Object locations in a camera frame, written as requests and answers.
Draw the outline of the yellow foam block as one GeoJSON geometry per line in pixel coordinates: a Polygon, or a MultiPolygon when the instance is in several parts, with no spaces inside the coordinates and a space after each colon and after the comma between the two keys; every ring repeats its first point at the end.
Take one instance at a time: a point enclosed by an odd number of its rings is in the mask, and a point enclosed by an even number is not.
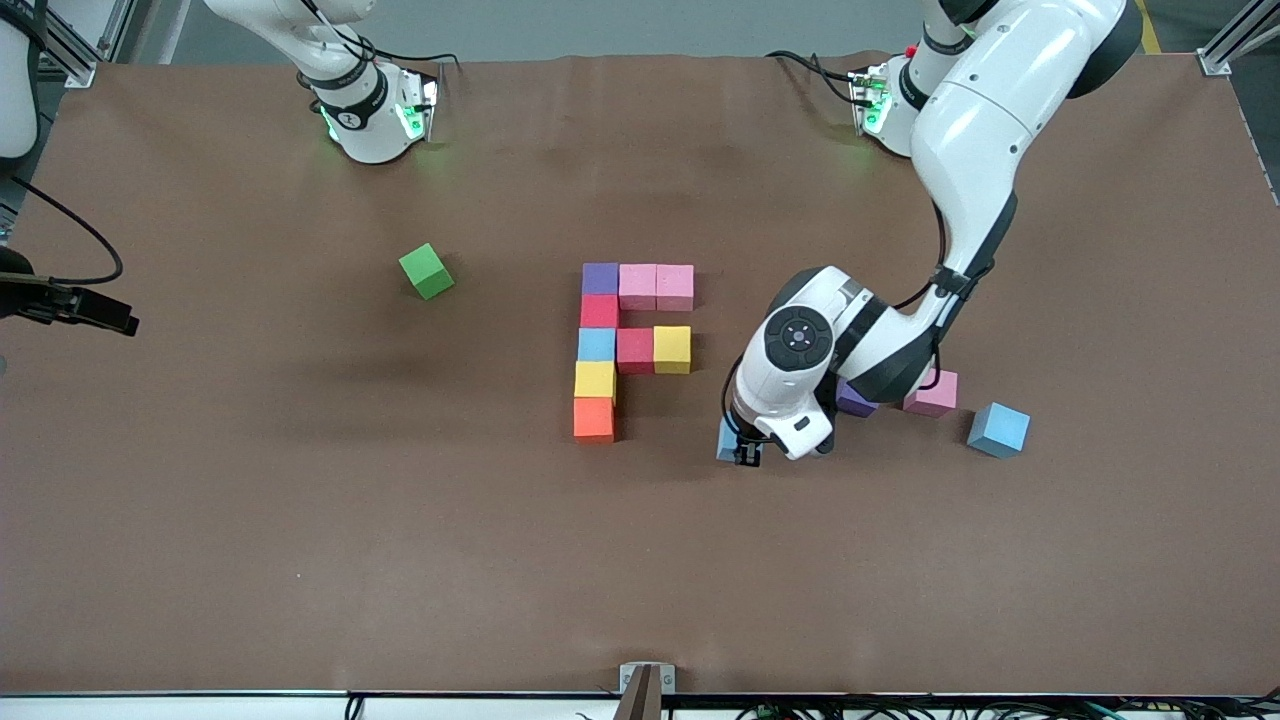
{"type": "Polygon", "coordinates": [[[653,365],[655,374],[687,375],[692,369],[692,329],[690,325],[653,327],[653,365]]]}
{"type": "Polygon", "coordinates": [[[608,398],[617,404],[617,366],[612,360],[577,360],[573,369],[575,398],[608,398]]]}

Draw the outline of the orange foam block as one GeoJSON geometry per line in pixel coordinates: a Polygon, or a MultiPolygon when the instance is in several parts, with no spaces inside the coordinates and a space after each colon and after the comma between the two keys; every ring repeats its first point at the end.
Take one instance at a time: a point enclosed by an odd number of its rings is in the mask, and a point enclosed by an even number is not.
{"type": "Polygon", "coordinates": [[[616,442],[614,401],[609,397],[575,397],[572,437],[580,445],[616,442]]]}

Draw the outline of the light pink foam block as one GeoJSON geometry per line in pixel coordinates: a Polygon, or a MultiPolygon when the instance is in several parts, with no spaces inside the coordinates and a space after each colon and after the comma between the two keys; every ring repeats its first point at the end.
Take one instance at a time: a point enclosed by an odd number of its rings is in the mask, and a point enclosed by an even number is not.
{"type": "Polygon", "coordinates": [[[690,313],[695,306],[695,268],[691,264],[655,266],[655,309],[659,313],[690,313]]]}
{"type": "Polygon", "coordinates": [[[946,416],[957,406],[957,373],[932,368],[925,373],[922,386],[902,401],[901,409],[923,416],[946,416]]]}
{"type": "Polygon", "coordinates": [[[652,263],[622,263],[618,268],[618,301],[622,311],[657,310],[657,272],[652,263]]]}

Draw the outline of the table cover mat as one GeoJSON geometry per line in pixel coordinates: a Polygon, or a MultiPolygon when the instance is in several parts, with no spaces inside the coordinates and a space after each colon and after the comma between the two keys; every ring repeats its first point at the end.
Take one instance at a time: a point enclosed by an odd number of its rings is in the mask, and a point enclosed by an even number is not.
{"type": "Polygon", "coordinates": [[[716,414],[773,295],[832,264],[897,302],[936,254],[909,164],[792,67],[466,61],[384,167],[284,67],[105,67],[35,182],[141,323],[0,323],[0,692],[1280,685],[1280,208],[1189,56],[1030,147],[957,411],[758,469],[716,414]],[[617,370],[612,445],[572,437],[584,263],[695,268],[690,313],[620,309],[692,369],[617,370]],[[992,402],[1015,457],[966,445],[992,402]]]}

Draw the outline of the green foam block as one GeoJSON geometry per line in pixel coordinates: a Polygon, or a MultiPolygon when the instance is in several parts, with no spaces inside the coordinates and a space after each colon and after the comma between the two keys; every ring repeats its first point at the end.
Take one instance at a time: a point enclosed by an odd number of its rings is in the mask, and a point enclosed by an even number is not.
{"type": "Polygon", "coordinates": [[[422,300],[434,299],[454,286],[452,274],[431,243],[424,243],[399,258],[399,266],[422,300]]]}

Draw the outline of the aluminium frame post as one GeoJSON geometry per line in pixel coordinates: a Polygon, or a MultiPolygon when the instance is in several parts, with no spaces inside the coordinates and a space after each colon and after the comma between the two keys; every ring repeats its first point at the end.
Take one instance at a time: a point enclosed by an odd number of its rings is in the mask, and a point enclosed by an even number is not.
{"type": "Polygon", "coordinates": [[[1248,3],[1196,55],[1206,76],[1230,76],[1230,61],[1280,38],[1280,0],[1248,3]]]}
{"type": "Polygon", "coordinates": [[[97,65],[122,55],[140,0],[44,0],[41,69],[58,69],[68,88],[88,88],[97,65]]]}

